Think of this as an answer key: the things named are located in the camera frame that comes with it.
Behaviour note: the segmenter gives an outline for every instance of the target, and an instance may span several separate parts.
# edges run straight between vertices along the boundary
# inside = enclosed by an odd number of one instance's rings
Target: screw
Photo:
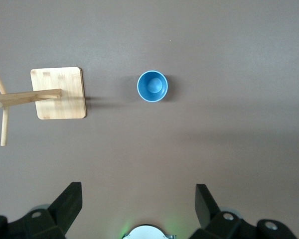
[[[35,213],[33,213],[32,214],[32,218],[38,218],[38,217],[40,217],[41,216],[41,212],[35,212]]]
[[[229,221],[234,220],[234,216],[231,215],[230,213],[224,213],[223,217],[224,217],[224,219],[229,220]]]
[[[278,227],[276,224],[272,223],[272,222],[266,222],[265,223],[265,226],[268,228],[268,229],[271,229],[271,230],[277,230]]]

